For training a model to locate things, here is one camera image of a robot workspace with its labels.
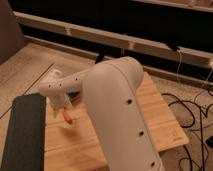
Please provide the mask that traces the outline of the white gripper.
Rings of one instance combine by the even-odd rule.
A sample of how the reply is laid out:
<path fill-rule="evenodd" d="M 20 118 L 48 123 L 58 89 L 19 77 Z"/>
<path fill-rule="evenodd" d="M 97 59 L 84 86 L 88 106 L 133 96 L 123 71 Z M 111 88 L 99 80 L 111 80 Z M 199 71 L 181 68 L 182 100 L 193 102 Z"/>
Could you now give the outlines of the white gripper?
<path fill-rule="evenodd" d="M 56 118 L 59 109 L 67 108 L 70 105 L 70 99 L 67 94 L 59 94 L 49 97 L 50 105 L 53 108 L 53 117 Z"/>

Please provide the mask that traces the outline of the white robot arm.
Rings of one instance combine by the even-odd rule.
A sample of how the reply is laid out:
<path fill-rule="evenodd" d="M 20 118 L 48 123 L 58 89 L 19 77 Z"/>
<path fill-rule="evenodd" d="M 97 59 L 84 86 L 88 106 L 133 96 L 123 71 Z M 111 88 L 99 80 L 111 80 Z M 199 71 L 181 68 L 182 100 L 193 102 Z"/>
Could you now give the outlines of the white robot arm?
<path fill-rule="evenodd" d="M 53 70 L 40 82 L 39 93 L 55 110 L 70 103 L 70 93 L 83 93 L 110 171 L 165 171 L 136 98 L 142 80 L 142 65 L 122 57 L 67 77 Z"/>

